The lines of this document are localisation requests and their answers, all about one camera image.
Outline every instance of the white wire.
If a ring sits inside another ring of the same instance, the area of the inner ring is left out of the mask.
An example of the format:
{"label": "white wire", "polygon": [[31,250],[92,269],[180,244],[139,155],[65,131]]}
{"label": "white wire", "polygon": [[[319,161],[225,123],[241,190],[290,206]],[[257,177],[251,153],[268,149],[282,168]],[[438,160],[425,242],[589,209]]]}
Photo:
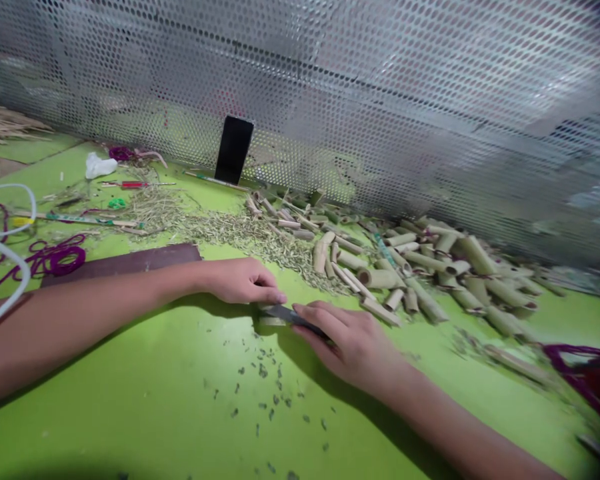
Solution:
{"label": "white wire", "polygon": [[[34,221],[37,212],[36,212],[36,205],[35,205],[35,197],[33,195],[33,192],[31,191],[31,189],[28,186],[23,185],[22,183],[5,183],[4,185],[0,185],[0,188],[5,188],[5,187],[22,187],[22,188],[24,188],[24,190],[27,191],[27,193],[29,194],[29,198],[31,199],[31,220]],[[18,233],[30,226],[31,226],[31,223],[26,223],[22,227],[16,228],[14,230],[0,232],[0,237],[4,237],[5,235],[11,235],[13,233]],[[31,270],[30,270],[27,262],[22,260],[22,258],[20,258],[20,256],[18,254],[16,254],[16,252],[14,252],[10,248],[8,248],[6,245],[3,245],[2,243],[0,243],[0,253],[4,253],[8,258],[10,258],[14,262],[16,262],[16,264],[18,264],[18,266],[20,267],[20,271],[22,272],[22,281],[20,282],[20,285],[18,285],[18,288],[16,288],[16,290],[15,290],[15,292],[13,292],[12,296],[10,296],[6,302],[4,302],[2,305],[0,305],[0,318],[1,318],[2,315],[4,315],[5,312],[7,310],[9,310],[15,302],[18,301],[20,296],[23,294],[23,292],[27,288],[27,285],[29,284],[29,280],[31,280]]]}
{"label": "white wire", "polygon": [[[3,185],[0,185],[0,188],[6,188],[6,187],[21,187],[24,188],[24,190],[27,191],[27,193],[29,194],[29,199],[31,200],[31,222],[35,221],[35,216],[37,214],[37,207],[35,204],[35,196],[33,195],[33,192],[31,191],[31,189],[26,186],[23,185],[22,183],[4,183]],[[14,233],[18,233],[26,228],[29,228],[30,223],[26,223],[24,225],[22,225],[22,227],[18,227],[16,229],[13,230],[9,230],[6,232],[1,232],[0,231],[0,237],[4,237],[5,235],[12,235]]]}

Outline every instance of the finger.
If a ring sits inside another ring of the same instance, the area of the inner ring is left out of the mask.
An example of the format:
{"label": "finger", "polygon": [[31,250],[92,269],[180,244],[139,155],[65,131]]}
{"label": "finger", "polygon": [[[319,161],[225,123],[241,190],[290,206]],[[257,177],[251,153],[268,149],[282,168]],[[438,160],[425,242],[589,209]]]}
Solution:
{"label": "finger", "polygon": [[273,274],[267,270],[266,267],[260,265],[260,268],[255,272],[255,278],[253,280],[254,283],[258,283],[263,287],[275,287],[277,288],[278,284],[275,281],[275,277]]}
{"label": "finger", "polygon": [[316,356],[325,364],[326,368],[334,372],[336,375],[340,375],[342,369],[342,361],[338,356],[331,350],[331,348],[314,334],[312,331],[294,325],[291,328],[294,332],[300,335],[313,349]]}
{"label": "finger", "polygon": [[270,305],[287,302],[287,296],[275,287],[258,287],[257,285],[252,285],[248,295],[250,298],[249,301],[252,302],[263,302]]}
{"label": "finger", "polygon": [[328,311],[330,314],[332,314],[345,325],[351,325],[351,323],[356,320],[355,314],[360,313],[355,310],[346,310],[340,307],[336,307],[335,305],[332,305],[329,302],[325,302],[322,300],[312,301],[311,303],[308,303],[307,306],[313,308],[322,308],[322,310]]}
{"label": "finger", "polygon": [[293,304],[293,309],[306,321],[320,328],[337,344],[346,340],[348,327],[328,311],[298,303]]}

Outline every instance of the metal mesh panel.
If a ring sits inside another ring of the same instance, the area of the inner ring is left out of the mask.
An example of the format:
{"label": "metal mesh panel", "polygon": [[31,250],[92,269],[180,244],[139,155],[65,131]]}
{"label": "metal mesh panel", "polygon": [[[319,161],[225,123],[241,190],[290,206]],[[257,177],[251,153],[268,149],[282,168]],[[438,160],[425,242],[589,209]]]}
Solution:
{"label": "metal mesh panel", "polygon": [[0,0],[0,103],[600,264],[600,2]]}

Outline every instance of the knife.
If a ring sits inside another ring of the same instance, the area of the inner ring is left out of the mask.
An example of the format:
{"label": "knife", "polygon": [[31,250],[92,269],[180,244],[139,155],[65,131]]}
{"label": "knife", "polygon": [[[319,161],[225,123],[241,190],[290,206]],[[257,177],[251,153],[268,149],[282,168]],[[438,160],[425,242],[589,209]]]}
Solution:
{"label": "knife", "polygon": [[308,330],[314,332],[318,337],[322,338],[322,340],[330,341],[329,336],[324,333],[320,328],[316,327],[314,324],[309,323],[304,320],[300,315],[298,315],[294,310],[288,309],[282,305],[274,305],[274,306],[266,306],[263,308],[264,312],[271,317],[277,317],[280,320],[283,320],[292,325],[299,325],[300,327],[304,327]]}

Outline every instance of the green table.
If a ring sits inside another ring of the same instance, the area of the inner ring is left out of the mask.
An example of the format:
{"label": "green table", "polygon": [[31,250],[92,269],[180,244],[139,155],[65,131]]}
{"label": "green table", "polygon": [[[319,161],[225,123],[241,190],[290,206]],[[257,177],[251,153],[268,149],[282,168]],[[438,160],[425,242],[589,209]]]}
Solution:
{"label": "green table", "polygon": [[[0,183],[24,182],[38,198],[55,193],[84,176],[85,158],[96,150],[98,146],[82,143]],[[186,189],[206,209],[226,211],[243,202],[240,192],[178,174],[181,168],[175,165],[168,171],[158,168],[163,181],[177,182],[176,188]],[[94,197],[94,204],[108,201],[110,190],[100,193],[104,198]],[[0,191],[0,202],[26,205],[24,194],[16,190]],[[84,229],[37,223],[40,235],[59,231],[69,236]],[[32,241],[17,237],[11,246],[24,253]],[[122,233],[90,242],[87,260],[132,247]],[[161,246],[160,241],[154,246]],[[206,259],[243,255],[226,245],[200,248]],[[356,306],[352,297],[329,297],[306,286],[294,272],[269,267],[294,302],[325,299]],[[0,277],[7,269],[0,267]],[[37,285],[33,281],[30,288]],[[13,283],[4,285],[0,297],[14,288]],[[414,324],[386,328],[400,350],[420,355],[418,367],[454,399],[561,474],[584,478],[598,469],[575,439],[589,433],[580,415],[504,368],[453,352],[456,326],[482,341],[499,336],[462,313],[450,297],[439,299],[450,322],[434,327],[416,315]],[[546,293],[539,304],[530,324],[542,340],[600,347],[600,299]],[[398,418],[326,371],[290,331],[278,329],[258,338],[253,332],[248,308],[207,295],[183,298],[138,319],[0,407],[0,479],[114,479],[121,472],[133,480],[286,478],[289,471],[304,479],[455,476]],[[252,365],[260,363],[269,372],[264,379]],[[280,402],[270,420],[274,395],[290,399],[291,406]],[[238,415],[232,417],[236,409]]]}

